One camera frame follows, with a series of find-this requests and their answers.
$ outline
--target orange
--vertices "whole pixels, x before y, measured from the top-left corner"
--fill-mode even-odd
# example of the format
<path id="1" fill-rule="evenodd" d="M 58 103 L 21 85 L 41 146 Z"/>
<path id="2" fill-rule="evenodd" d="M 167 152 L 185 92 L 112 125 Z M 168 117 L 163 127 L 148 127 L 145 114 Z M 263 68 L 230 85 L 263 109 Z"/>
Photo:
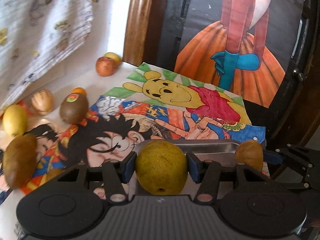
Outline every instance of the orange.
<path id="1" fill-rule="evenodd" d="M 83 95 L 87 96 L 87 92 L 83 88 L 75 88 L 75 89 L 73 89 L 71 94 L 72 93 L 80 93 L 80 94 L 83 94 Z"/>

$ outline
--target drawing of woman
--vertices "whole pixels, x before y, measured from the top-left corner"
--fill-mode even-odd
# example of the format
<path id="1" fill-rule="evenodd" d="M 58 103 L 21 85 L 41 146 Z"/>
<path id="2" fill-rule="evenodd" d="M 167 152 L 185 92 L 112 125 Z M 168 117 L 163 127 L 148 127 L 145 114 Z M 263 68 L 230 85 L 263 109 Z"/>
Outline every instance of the drawing of woman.
<path id="1" fill-rule="evenodd" d="M 221 19 L 183 48 L 174 71 L 269 107 L 285 74 L 265 46 L 270 1 L 223 0 Z"/>

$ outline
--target screw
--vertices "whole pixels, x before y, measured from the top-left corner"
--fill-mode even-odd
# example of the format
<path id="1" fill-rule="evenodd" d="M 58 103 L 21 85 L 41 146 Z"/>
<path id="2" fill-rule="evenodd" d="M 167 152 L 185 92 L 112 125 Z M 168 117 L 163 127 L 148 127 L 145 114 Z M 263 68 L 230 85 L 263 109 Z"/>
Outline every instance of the screw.
<path id="1" fill-rule="evenodd" d="M 110 200 L 113 202 L 122 202 L 125 200 L 125 195 L 123 194 L 113 194 L 110 196 Z"/>
<path id="2" fill-rule="evenodd" d="M 201 202 L 210 202 L 213 197 L 209 194 L 200 194 L 197 196 L 197 199 Z"/>

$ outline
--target kiwi sticker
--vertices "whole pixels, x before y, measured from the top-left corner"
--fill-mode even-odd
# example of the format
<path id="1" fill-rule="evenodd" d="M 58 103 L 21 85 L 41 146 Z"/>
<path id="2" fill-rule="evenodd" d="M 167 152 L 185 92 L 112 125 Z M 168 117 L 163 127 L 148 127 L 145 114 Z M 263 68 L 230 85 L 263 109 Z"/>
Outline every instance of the kiwi sticker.
<path id="1" fill-rule="evenodd" d="M 79 94 L 71 94 L 67 97 L 66 101 L 67 102 L 74 102 L 78 99 Z"/>

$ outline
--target potato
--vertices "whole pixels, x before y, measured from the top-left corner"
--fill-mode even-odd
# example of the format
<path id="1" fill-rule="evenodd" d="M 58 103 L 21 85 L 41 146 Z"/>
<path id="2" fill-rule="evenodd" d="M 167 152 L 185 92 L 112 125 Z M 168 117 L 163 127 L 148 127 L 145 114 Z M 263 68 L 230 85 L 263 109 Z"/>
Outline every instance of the potato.
<path id="1" fill-rule="evenodd" d="M 11 189 L 19 188 L 31 179 L 36 170 L 36 137 L 28 133 L 12 140 L 3 156 L 3 170 Z"/>
<path id="2" fill-rule="evenodd" d="M 237 163 L 245 163 L 261 172 L 263 167 L 263 151 L 261 145 L 254 140 L 243 142 L 236 149 L 235 161 Z"/>

